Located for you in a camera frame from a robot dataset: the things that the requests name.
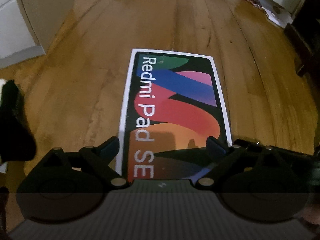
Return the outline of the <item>white drawer cabinet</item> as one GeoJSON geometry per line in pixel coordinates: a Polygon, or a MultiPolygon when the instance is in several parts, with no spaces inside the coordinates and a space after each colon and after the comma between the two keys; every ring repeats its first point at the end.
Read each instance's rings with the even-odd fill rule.
{"type": "Polygon", "coordinates": [[[1,68],[44,55],[74,0],[1,0],[1,68]]]}

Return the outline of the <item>Redmi Pad SE box lid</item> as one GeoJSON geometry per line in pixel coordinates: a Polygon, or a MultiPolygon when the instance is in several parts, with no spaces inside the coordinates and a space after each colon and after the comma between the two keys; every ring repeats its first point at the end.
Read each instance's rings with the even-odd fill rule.
{"type": "Polygon", "coordinates": [[[133,49],[119,122],[116,172],[135,179],[197,181],[214,160],[213,137],[231,146],[226,104],[214,59],[133,49]]]}

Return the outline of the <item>dark wooden furniture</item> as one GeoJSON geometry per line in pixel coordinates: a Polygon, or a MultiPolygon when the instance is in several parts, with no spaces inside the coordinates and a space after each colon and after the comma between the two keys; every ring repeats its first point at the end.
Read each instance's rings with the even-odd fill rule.
{"type": "Polygon", "coordinates": [[[319,0],[305,0],[284,34],[299,56],[297,75],[319,73],[319,0]]]}

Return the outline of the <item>red patterned wrapper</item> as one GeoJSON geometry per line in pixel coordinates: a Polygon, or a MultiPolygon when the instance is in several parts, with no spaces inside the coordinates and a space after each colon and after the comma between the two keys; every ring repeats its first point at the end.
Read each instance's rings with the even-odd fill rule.
{"type": "Polygon", "coordinates": [[[258,8],[259,10],[264,10],[263,6],[261,5],[261,3],[258,0],[244,0],[244,1],[250,3],[255,8],[258,8]]]}

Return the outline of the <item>white papers on floor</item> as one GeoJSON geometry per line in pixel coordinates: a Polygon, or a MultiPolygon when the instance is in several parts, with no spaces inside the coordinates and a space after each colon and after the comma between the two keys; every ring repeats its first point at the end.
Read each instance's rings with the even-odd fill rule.
{"type": "Polygon", "coordinates": [[[259,0],[265,14],[270,22],[273,24],[285,28],[288,24],[292,24],[293,19],[291,14],[281,8],[277,3],[272,0],[259,0]]]}

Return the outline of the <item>black sock foot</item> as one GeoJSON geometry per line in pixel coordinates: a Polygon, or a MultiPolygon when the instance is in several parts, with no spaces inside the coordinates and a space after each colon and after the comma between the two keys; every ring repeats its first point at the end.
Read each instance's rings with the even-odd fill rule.
{"type": "Polygon", "coordinates": [[[24,95],[14,80],[8,80],[1,87],[1,164],[33,160],[36,150],[25,114],[24,95]]]}

